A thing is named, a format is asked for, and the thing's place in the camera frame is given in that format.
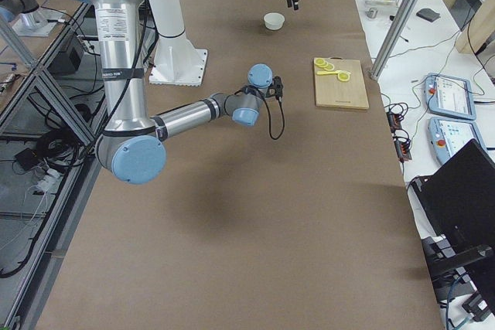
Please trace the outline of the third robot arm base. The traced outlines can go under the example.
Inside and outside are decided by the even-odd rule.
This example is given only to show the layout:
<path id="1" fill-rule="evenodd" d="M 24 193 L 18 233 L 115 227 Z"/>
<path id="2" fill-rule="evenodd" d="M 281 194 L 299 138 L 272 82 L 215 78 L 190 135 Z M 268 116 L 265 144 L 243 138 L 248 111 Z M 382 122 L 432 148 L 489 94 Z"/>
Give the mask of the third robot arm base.
<path id="1" fill-rule="evenodd" d="M 18 19 L 12 29 L 18 36 L 27 37 L 48 37 L 59 19 L 36 0 L 1 0 L 1 17 L 6 22 Z"/>

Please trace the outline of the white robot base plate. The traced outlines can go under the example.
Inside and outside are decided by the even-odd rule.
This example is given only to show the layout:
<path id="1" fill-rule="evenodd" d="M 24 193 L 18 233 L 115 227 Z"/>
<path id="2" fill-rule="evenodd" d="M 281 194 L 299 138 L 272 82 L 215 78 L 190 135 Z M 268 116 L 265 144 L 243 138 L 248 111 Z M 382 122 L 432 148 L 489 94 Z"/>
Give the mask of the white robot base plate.
<path id="1" fill-rule="evenodd" d="M 183 51 L 169 47 L 161 56 L 155 56 L 149 83 L 198 87 L 203 82 L 207 57 L 206 49 Z"/>

